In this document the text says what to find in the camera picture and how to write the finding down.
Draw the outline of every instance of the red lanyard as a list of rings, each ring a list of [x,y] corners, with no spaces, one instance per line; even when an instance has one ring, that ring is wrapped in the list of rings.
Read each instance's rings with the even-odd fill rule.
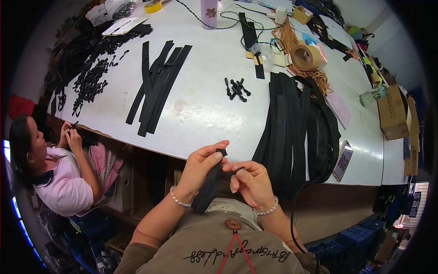
[[[234,242],[234,238],[237,238],[237,240],[239,241],[240,246],[242,247],[242,249],[243,249],[243,251],[244,251],[244,254],[245,254],[245,257],[246,257],[246,259],[247,259],[247,261],[248,261],[249,267],[251,268],[252,273],[255,274],[255,272],[254,272],[254,268],[252,268],[251,261],[249,261],[248,254],[246,253],[245,248],[244,248],[244,246],[242,245],[242,242],[241,242],[240,239],[239,239],[239,236],[237,236],[237,230],[236,230],[236,229],[233,230],[233,234],[234,234],[234,235],[233,235],[233,239],[231,239],[230,247],[228,248],[228,252],[226,253],[225,258],[223,259],[223,262],[222,262],[222,265],[221,265],[220,268],[219,268],[218,274],[221,273],[221,271],[222,271],[222,269],[223,269],[223,266],[224,266],[224,264],[225,264],[225,261],[226,261],[226,259],[228,258],[228,255],[229,255],[230,250],[231,250],[231,246],[233,245],[233,242]]]

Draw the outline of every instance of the green cord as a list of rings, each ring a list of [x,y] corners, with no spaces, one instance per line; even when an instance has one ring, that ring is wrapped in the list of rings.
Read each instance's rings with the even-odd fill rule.
[[[227,16],[223,15],[224,13],[232,13],[232,14],[236,14],[237,16],[239,16],[239,14],[238,14],[237,12],[234,12],[234,11],[223,11],[223,12],[221,12],[221,13],[219,14],[222,18],[226,18],[226,19],[229,19],[229,20],[234,20],[234,21],[236,21],[236,23],[233,24],[233,25],[231,25],[230,27],[226,27],[226,28],[216,28],[216,27],[211,27],[211,26],[207,25],[206,23],[204,23],[201,19],[199,19],[199,17],[198,17],[194,12],[192,12],[191,9],[190,9],[189,7],[186,6],[186,4],[184,4],[183,2],[181,2],[181,1],[179,1],[179,0],[175,0],[175,1],[178,2],[178,3],[180,3],[181,5],[183,5],[184,7],[186,7],[186,9],[188,9],[188,11],[191,12],[191,13],[195,16],[195,18],[198,19],[198,21],[200,21],[202,24],[204,24],[205,26],[207,26],[207,27],[209,27],[209,28],[212,28],[212,29],[229,29],[229,28],[234,27],[235,25],[237,25],[237,24],[240,22],[240,20],[238,20],[238,19],[234,19],[234,18],[232,18],[232,17],[227,17]],[[273,39],[271,39],[270,42],[259,42],[259,41],[258,41],[258,38],[260,37],[261,33],[262,33],[264,30],[274,30],[274,29],[277,29],[277,28],[281,28],[281,27],[284,26],[284,24],[285,24],[288,20],[284,21],[284,23],[283,23],[281,26],[274,27],[274,28],[264,28],[264,26],[263,26],[262,23],[259,23],[259,22],[257,22],[257,21],[254,21],[253,19],[251,19],[251,18],[247,18],[247,17],[246,17],[245,19],[247,19],[247,20],[251,20],[252,22],[261,25],[261,28],[253,28],[253,27],[249,26],[248,23],[245,23],[245,22],[244,22],[244,24],[245,24],[247,27],[251,28],[251,29],[254,29],[254,30],[261,30],[261,32],[257,35],[256,40],[254,41],[255,43],[259,43],[259,44],[269,44],[269,46],[270,46],[271,48],[272,48],[272,45],[273,45],[273,46],[275,46],[279,51],[284,51],[285,46],[284,46],[284,43],[283,43],[283,41],[282,41],[281,39],[279,39],[279,38],[273,38]],[[243,39],[244,39],[244,37],[242,36],[242,38],[240,39],[240,43],[242,44],[242,46],[243,46],[247,51],[250,51],[250,50],[249,50],[249,49],[243,44],[243,42],[242,42]],[[281,42],[281,44],[283,45],[283,49],[280,49],[275,43],[272,44],[272,42],[275,41],[275,40],[279,40],[279,41]]]

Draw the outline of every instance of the wooden button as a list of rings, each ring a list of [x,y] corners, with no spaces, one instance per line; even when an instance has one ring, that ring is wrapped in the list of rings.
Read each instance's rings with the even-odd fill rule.
[[[229,229],[232,229],[232,230],[239,230],[239,229],[241,229],[242,228],[242,225],[238,222],[238,221],[236,221],[236,220],[233,220],[233,219],[226,219],[225,220],[225,225],[229,228]]]

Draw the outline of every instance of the pink shirt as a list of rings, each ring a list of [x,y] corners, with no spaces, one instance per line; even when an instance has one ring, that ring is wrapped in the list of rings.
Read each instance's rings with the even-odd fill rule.
[[[53,169],[53,178],[46,184],[34,185],[36,193],[48,208],[64,217],[88,210],[93,205],[93,191],[82,178],[76,157],[66,149],[48,147],[47,159],[56,157],[62,158]]]

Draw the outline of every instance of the fingernail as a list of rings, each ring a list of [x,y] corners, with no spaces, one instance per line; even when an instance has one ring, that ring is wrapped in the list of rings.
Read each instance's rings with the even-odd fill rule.
[[[216,152],[215,154],[213,154],[213,156],[215,157],[216,160],[222,159],[222,153],[221,152]]]

